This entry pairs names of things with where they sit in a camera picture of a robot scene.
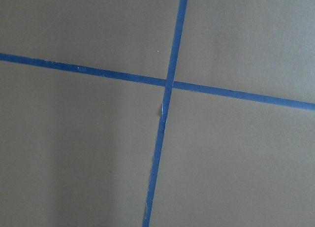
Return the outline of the blue tape line crosswise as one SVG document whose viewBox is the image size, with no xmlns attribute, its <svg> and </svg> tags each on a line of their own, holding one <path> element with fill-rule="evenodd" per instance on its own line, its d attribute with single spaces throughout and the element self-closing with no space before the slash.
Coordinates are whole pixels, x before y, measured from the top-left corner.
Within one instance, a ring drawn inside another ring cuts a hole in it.
<svg viewBox="0 0 315 227">
<path fill-rule="evenodd" d="M 0 60 L 5 61 L 5 62 L 22 64 L 22 65 L 31 65 L 31 66 L 37 66 L 37 67 L 43 67 L 43 68 L 50 68 L 50 69 L 75 72 L 75 73 L 93 75 L 93 76 L 104 77 L 104 78 L 112 78 L 112 79 L 118 79 L 118 80 L 123 80 L 123 81 L 154 85 L 154 86 L 161 86 L 161 87 L 166 86 L 165 79 L 124 73 L 124 72 L 117 72 L 117 71 L 111 71 L 111 70 L 104 70 L 104 69 L 93 68 L 93 67 L 88 67 L 88 66 L 72 65 L 72 64 L 47 61 L 47 60 L 42 60 L 42 59 L 29 58 L 29 57 L 23 57 L 23 56 L 17 56 L 17 55 L 5 54 L 5 53 L 0 54 Z M 246 92 L 241 92 L 241 91 L 232 91 L 228 89 L 197 85 L 197 84 L 180 82 L 180 81 L 175 81 L 173 83 L 173 88 L 185 90 L 185 91 L 199 92 L 199 93 L 204 93 L 204 94 L 211 94 L 211 95 L 217 95 L 217 96 L 223 96 L 223 97 L 231 97 L 231 98 L 250 100 L 250 101 L 261 102 L 261 103 L 274 104 L 274 105 L 279 105 L 279 106 L 299 108 L 299 109 L 310 110 L 310 111 L 314 111 L 315 109 L 315 104 L 311 102 L 304 102 L 304 101 L 285 99 L 285 98 L 280 98 L 280 97 L 272 97 L 272 96 L 266 96 L 266 95 L 259 95 L 259 94 L 253 94 L 253 93 L 246 93 Z"/>
</svg>

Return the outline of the blue tape line lengthwise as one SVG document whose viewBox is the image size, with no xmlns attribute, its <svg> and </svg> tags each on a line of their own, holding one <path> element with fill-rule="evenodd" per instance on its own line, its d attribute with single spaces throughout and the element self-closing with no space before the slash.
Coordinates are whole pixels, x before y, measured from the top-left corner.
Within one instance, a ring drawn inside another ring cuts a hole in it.
<svg viewBox="0 0 315 227">
<path fill-rule="evenodd" d="M 153 154 L 150 179 L 148 183 L 147 198 L 146 198 L 146 209 L 144 213 L 144 218 L 142 221 L 143 227 L 148 227 L 150 225 L 151 213 L 154 203 L 155 190 L 157 184 L 157 177 L 159 171 L 160 158 L 162 154 L 169 106 L 171 101 L 171 95 L 173 90 L 174 78 L 176 73 L 178 55 L 180 51 L 180 44 L 182 38 L 182 32 L 184 27 L 186 9 L 188 0 L 179 0 L 179 7 L 177 11 L 177 19 L 175 24 L 175 30 L 173 35 L 172 48 L 169 58 L 169 65 L 167 71 L 167 77 L 164 86 L 163 100 L 161 104 L 161 115 L 158 124 L 157 137 L 155 143 L 155 149 Z"/>
</svg>

